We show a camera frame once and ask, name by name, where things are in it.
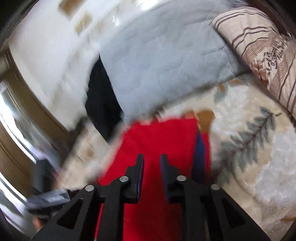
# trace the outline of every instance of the black fabric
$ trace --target black fabric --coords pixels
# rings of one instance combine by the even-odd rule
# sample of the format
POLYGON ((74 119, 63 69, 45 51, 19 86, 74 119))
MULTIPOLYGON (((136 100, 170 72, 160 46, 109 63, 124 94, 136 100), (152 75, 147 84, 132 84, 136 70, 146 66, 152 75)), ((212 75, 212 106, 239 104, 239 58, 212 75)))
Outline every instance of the black fabric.
POLYGON ((91 71, 85 108, 96 129, 106 141, 109 141, 116 124, 121 120, 120 113, 122 110, 115 97, 101 57, 91 71))

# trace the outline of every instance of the red cloth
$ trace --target red cloth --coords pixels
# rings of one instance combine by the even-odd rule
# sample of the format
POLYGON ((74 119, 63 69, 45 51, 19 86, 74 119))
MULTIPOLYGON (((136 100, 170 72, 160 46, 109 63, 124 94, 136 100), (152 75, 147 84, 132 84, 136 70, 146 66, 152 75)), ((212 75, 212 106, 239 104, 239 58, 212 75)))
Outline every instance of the red cloth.
MULTIPOLYGON (((167 154, 170 165, 180 174, 191 176, 194 145, 197 136, 196 119, 169 120, 148 126, 139 123, 129 129, 105 176, 98 180, 107 185, 124 175, 135 164, 137 154, 144 154, 144 177, 140 202, 126 204, 124 209, 124 241, 177 241, 180 236, 181 207, 168 204, 162 186, 160 155, 167 154)), ((202 139, 208 141, 207 134, 202 139)))

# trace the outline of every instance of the metal rivet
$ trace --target metal rivet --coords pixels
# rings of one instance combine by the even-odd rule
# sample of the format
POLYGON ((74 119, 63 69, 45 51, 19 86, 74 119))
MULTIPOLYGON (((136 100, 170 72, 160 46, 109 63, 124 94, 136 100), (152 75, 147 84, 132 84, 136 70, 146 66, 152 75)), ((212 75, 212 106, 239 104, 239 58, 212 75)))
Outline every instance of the metal rivet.
POLYGON ((220 186, 218 184, 213 184, 211 185, 211 189, 217 191, 220 189, 220 186))
POLYGON ((186 179, 187 178, 185 176, 182 176, 182 175, 177 176, 177 180, 180 181, 180 182, 186 181, 186 179))
POLYGON ((87 186, 85 187, 85 190, 86 190, 87 192, 91 192, 93 189, 94 189, 94 186, 93 186, 93 185, 87 185, 87 186))
POLYGON ((122 177, 120 177, 119 180, 120 180, 121 182, 125 183, 125 182, 128 181, 128 177, 127 177, 127 176, 122 176, 122 177))

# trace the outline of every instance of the striped cloth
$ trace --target striped cloth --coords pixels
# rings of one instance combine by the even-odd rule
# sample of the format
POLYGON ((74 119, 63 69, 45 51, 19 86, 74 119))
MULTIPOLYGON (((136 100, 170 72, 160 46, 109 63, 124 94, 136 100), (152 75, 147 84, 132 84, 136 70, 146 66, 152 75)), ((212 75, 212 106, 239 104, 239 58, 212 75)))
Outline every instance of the striped cloth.
POLYGON ((213 19, 212 25, 296 117, 295 40, 279 34, 269 17, 252 7, 223 12, 213 19))

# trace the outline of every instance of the floral pattern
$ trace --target floral pattern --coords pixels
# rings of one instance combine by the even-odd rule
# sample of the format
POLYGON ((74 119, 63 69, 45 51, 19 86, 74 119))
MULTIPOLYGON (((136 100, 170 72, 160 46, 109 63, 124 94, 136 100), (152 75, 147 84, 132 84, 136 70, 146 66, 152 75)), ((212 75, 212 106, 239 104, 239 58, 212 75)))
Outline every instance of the floral pattern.
POLYGON ((251 70, 254 72, 254 74, 258 77, 258 79, 264 84, 265 87, 268 87, 269 81, 268 81, 268 73, 266 69, 262 65, 263 62, 260 60, 253 60, 251 62, 251 70))

